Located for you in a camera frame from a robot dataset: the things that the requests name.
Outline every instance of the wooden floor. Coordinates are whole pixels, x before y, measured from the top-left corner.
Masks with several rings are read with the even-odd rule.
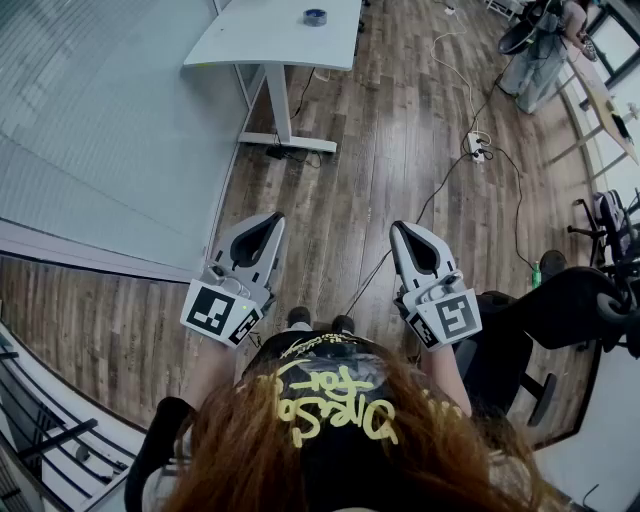
[[[284,264],[275,276],[278,299],[258,329],[263,339],[281,330],[297,305],[307,306],[319,326],[344,313],[389,249],[391,223],[415,221],[460,156],[460,139],[473,118],[468,90],[429,55],[438,35],[460,30],[443,8],[431,0],[373,0],[364,11],[366,32],[354,69],[320,70],[329,80],[311,81],[292,122],[296,135],[338,143],[335,155],[322,156],[319,169],[270,159],[263,146],[241,146],[219,231],[276,210],[288,223]],[[508,62],[495,52],[505,24],[479,0],[465,3],[464,10],[458,12],[467,34],[444,38],[435,53],[473,84],[479,108]],[[309,71],[289,73],[292,112]],[[270,112],[263,87],[250,128],[273,130]],[[584,161],[574,152],[545,167],[576,140],[562,101],[528,116],[496,90],[479,122],[522,172],[522,254],[534,261],[553,248],[572,265],[585,264],[588,244],[565,231],[583,222],[571,202],[589,195]],[[461,162],[426,209],[421,224],[449,244],[467,286],[477,293],[519,297],[530,289],[531,272],[515,252],[517,202],[515,170],[496,152],[482,165]],[[391,302],[399,284],[389,257],[353,316],[357,334],[410,354],[414,340]],[[159,399],[180,389],[197,356],[200,338],[179,325],[185,294],[182,284],[0,259],[3,321],[69,382],[141,425],[149,423]],[[528,373],[542,380],[552,371],[558,387],[544,421],[530,429],[533,441],[572,429],[592,358],[591,351],[536,347]],[[532,403],[521,390],[511,418],[526,422]]]

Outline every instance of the white desk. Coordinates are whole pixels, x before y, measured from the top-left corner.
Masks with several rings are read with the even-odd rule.
[[[203,34],[184,65],[264,64],[280,143],[335,152],[335,142],[292,136],[284,66],[351,69],[360,3],[361,0],[233,0]],[[302,13],[313,8],[327,11],[326,25],[309,27],[302,22]],[[275,134],[243,132],[238,140],[271,145]]]

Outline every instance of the tape roll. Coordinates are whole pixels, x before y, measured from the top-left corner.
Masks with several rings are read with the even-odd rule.
[[[310,27],[320,27],[327,23],[327,11],[323,11],[322,9],[309,9],[308,11],[304,11],[302,20],[305,25],[309,25]]]

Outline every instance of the green bottle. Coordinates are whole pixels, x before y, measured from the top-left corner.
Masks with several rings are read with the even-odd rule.
[[[535,290],[542,282],[542,272],[540,272],[540,263],[537,261],[533,264],[533,275],[531,276],[533,282],[533,289]]]

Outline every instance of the white cable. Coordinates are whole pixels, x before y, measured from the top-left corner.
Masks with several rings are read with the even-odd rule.
[[[463,76],[460,74],[460,72],[459,72],[456,68],[454,68],[453,66],[450,66],[450,65],[449,65],[449,64],[447,64],[446,62],[441,61],[440,59],[438,59],[438,58],[433,54],[433,50],[435,50],[435,48],[436,48],[436,43],[437,43],[440,39],[442,39],[443,37],[446,37],[446,36],[461,36],[461,35],[464,35],[464,34],[466,34],[466,33],[467,33],[467,27],[465,27],[465,26],[462,24],[462,21],[460,21],[460,18],[458,17],[458,11],[457,11],[456,9],[454,9],[454,10],[453,10],[453,14],[454,14],[454,15],[455,15],[455,17],[456,17],[456,20],[458,20],[458,23],[459,23],[459,24],[460,24],[460,26],[462,27],[462,30],[463,30],[463,31],[462,31],[462,32],[447,32],[446,34],[442,34],[442,35],[440,35],[440,36],[436,37],[436,38],[433,40],[433,44],[431,45],[431,50],[429,51],[429,53],[431,54],[431,58],[432,58],[433,60],[435,60],[435,61],[436,61],[436,62],[438,62],[439,64],[442,64],[443,66],[448,67],[451,71],[455,72],[455,73],[456,73],[460,78],[462,78],[462,81],[467,85],[467,87],[469,88],[469,105],[471,106],[471,112],[473,112],[473,117],[475,118],[475,117],[476,117],[476,109],[475,109],[475,107],[473,106],[473,98],[472,98],[472,95],[473,95],[473,89],[472,89],[472,87],[471,87],[471,84],[467,81],[467,79],[466,79],[465,77],[463,77]],[[485,135],[489,140],[488,140],[486,143],[481,143],[481,144],[482,144],[483,146],[488,146],[489,144],[491,144],[491,135],[489,135],[489,134],[488,134],[488,133],[486,133],[486,132],[482,132],[482,131],[480,131],[480,122],[479,122],[479,120],[478,120],[477,118],[476,118],[475,126],[476,126],[476,129],[475,129],[475,130],[473,130],[473,126],[472,126],[472,127],[471,127],[471,128],[472,128],[472,130],[470,130],[470,131],[469,131],[469,133],[475,133],[475,134],[476,134],[476,135],[478,135],[478,136],[479,136],[479,135]]]

